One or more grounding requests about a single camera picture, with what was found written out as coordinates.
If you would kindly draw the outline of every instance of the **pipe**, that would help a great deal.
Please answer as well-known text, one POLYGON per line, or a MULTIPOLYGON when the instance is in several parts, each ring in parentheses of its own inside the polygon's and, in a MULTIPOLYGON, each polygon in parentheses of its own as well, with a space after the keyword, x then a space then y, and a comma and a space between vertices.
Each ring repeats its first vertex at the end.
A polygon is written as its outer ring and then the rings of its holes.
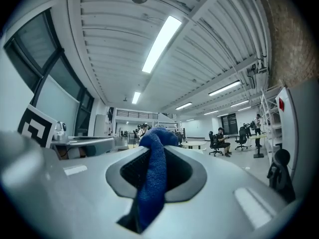
POLYGON ((246 4, 246 7, 248 8, 248 11, 250 12, 250 15, 253 19, 253 22, 256 26, 257 29, 257 33, 258 33, 258 37, 259 37, 259 41, 261 42, 261 49, 262 49, 262 53, 263 53, 263 60, 264 60, 264 66, 266 65, 266 61, 267 61, 267 55, 266 55, 266 45, 265 45, 265 40, 264 40, 264 36, 263 36, 263 31, 260 25, 260 22, 258 20, 258 17, 251 5, 251 3, 249 2, 249 0, 243 0, 244 3, 246 4))
POLYGON ((258 5, 257 5, 256 0, 252 0, 252 1, 253 1, 253 4, 254 4, 254 6, 255 6, 255 8, 256 8, 256 10, 257 10, 258 16, 259 16, 260 21, 261 21, 261 25, 262 25, 262 27, 263 27, 264 38, 265 38, 265 43, 266 43, 266 56, 267 56, 265 67, 268 68, 268 59, 269 59, 268 54, 269 54, 269 49, 268 49, 268 42, 267 42, 266 27, 265 27, 265 24, 264 24, 264 21, 263 21, 263 18, 262 18, 262 16, 261 16, 261 12, 260 12, 260 10, 259 10, 259 7, 258 7, 258 5))
POLYGON ((256 49, 256 54, 257 54, 257 59, 258 59, 258 67, 259 68, 262 68, 262 65, 261 65, 261 54, 260 54, 260 49, 259 49, 259 42, 258 42, 258 39, 257 39, 257 36, 256 36, 256 33, 255 33, 255 30, 249 20, 249 17, 247 15, 247 13, 245 12, 245 10, 243 9, 242 5, 241 5, 241 2, 239 0, 232 0, 232 2, 235 4, 235 6, 237 7, 237 9, 240 11, 240 13, 242 14, 242 17, 245 21, 245 24, 247 25, 248 27, 248 30, 252 36, 252 39, 253 39, 253 43, 254 43, 254 46, 255 46, 255 49, 256 49))

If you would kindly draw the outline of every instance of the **window frame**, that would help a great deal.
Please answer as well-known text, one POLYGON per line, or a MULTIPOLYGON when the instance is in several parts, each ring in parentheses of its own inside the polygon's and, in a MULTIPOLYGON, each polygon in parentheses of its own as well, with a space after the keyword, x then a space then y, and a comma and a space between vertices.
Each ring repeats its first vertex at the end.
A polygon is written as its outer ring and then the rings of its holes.
POLYGON ((15 49, 14 52, 16 52, 17 56, 19 56, 22 61, 26 64, 26 66, 34 72, 38 77, 38 81, 35 84, 33 93, 34 96, 30 102, 30 104, 34 107, 36 107, 36 104, 38 102, 41 90, 43 88, 43 85, 45 81, 47 80, 53 66, 56 64, 56 62, 61 59, 63 64, 65 65, 66 69, 70 73, 71 77, 76 81, 76 83, 80 86, 80 91, 77 96, 77 101, 79 101, 79 107, 76 114, 76 123, 74 127, 74 135, 77 136, 80 132, 86 132, 88 133, 88 128, 79 128, 79 114, 82 111, 91 114, 92 106, 94 98, 91 96, 91 94, 87 91, 83 83, 80 81, 76 73, 74 72, 71 64, 69 63, 67 57, 65 56, 64 49, 62 48, 59 39, 57 37, 57 34, 55 32, 52 16, 51 16, 51 8, 39 13, 35 17, 33 17, 31 20, 29 20, 26 24, 28 24, 30 21, 34 20, 36 17, 38 17, 40 14, 43 15, 43 19, 46 21, 46 28, 47 32, 50 36, 50 39, 53 43, 53 45, 56 47, 55 51, 49 56, 47 61, 44 63, 43 67, 40 67, 38 63, 34 60, 34 58, 31 56, 31 54, 28 52, 26 47, 24 46, 23 42, 21 41, 20 37, 18 36, 18 31, 14 33, 14 35, 6 42, 4 45, 4 49, 6 50, 10 45, 13 45, 13 48, 15 49), (87 94, 89 96, 89 108, 84 107, 83 100, 84 96, 87 94))

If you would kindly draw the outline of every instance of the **machine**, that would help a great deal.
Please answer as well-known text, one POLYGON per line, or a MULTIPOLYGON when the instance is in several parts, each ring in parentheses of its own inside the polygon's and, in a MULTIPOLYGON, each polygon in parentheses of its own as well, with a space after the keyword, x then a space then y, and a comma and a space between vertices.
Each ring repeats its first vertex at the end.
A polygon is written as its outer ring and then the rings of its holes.
POLYGON ((132 222, 149 149, 59 160, 34 140, 3 132, 0 149, 1 186, 44 238, 261 238, 259 230, 269 238, 280 228, 277 217, 291 215, 280 195, 236 165, 165 146, 165 205, 139 234, 132 222))

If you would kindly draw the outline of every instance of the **brick wall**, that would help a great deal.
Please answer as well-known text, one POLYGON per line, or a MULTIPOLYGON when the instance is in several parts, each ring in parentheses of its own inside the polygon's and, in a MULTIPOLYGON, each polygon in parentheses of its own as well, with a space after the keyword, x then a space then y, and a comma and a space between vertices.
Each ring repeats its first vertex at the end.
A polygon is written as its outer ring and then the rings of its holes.
POLYGON ((287 87, 319 78, 319 53, 314 38, 291 0, 261 0, 272 42, 269 86, 279 79, 287 87))

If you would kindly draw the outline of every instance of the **metal shelving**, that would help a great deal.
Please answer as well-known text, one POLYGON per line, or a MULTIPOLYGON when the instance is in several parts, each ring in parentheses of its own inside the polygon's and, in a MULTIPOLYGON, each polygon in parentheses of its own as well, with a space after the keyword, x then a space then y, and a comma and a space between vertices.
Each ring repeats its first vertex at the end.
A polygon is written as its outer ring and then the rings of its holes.
POLYGON ((278 85, 271 88, 266 90, 261 89, 263 94, 261 96, 260 112, 268 139, 265 141, 265 147, 270 164, 272 163, 273 154, 279 149, 276 144, 282 142, 281 122, 276 96, 283 87, 284 86, 280 81, 278 85))

